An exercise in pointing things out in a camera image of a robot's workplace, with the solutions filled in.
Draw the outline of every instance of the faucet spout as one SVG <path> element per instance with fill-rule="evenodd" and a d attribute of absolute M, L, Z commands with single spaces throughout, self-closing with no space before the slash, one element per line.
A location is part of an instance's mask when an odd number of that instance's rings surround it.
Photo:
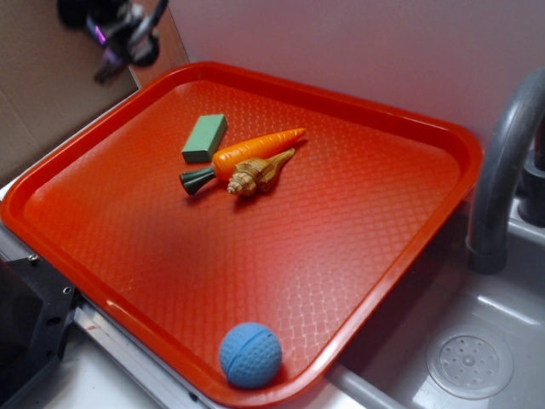
<path fill-rule="evenodd" d="M 521 171 L 526 195 L 519 213 L 524 220 L 545 226 L 544 117 L 545 68 L 541 68 L 511 95 L 486 149 L 468 226 L 468 264 L 473 271 L 493 274 L 507 263 L 508 221 Z"/>

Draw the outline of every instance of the orange carrot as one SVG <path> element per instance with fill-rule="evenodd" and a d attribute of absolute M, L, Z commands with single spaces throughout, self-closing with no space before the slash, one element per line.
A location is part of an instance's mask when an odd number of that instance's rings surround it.
<path fill-rule="evenodd" d="M 237 164 L 252 158 L 271 158 L 290 147 L 292 143 L 305 135 L 305 132 L 304 128 L 285 130 L 225 147 L 214 154 L 210 167 L 182 173 L 181 185 L 187 193 L 193 195 L 201 186 L 215 177 L 228 181 Z"/>
<path fill-rule="evenodd" d="M 252 158 L 270 158 L 286 150 L 305 134 L 304 128 L 286 130 L 254 139 L 242 141 L 216 152 L 212 157 L 212 168 L 218 179 L 228 181 L 235 166 Z"/>

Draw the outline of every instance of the screw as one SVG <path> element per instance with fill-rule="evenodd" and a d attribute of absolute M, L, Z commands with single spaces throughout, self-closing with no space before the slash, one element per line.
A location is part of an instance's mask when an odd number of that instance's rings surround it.
<path fill-rule="evenodd" d="M 36 253 L 34 254 L 31 254 L 29 257 L 28 257 L 28 262 L 32 265 L 32 266 L 35 266 L 38 264 L 38 262 L 40 261 L 40 256 Z"/>

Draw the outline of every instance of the white wall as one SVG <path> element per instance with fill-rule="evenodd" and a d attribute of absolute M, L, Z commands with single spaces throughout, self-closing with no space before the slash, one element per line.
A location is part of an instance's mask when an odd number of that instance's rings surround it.
<path fill-rule="evenodd" d="M 543 0 L 171 0 L 191 62 L 215 60 L 442 118 L 486 145 L 545 66 Z"/>

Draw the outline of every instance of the sink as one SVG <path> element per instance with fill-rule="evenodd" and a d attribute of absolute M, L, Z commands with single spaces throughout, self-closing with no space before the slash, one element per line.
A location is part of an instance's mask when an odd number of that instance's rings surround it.
<path fill-rule="evenodd" d="M 476 274 L 467 214 L 450 218 L 337 362 L 396 407 L 542 408 L 545 230 L 511 219 L 507 267 Z"/>

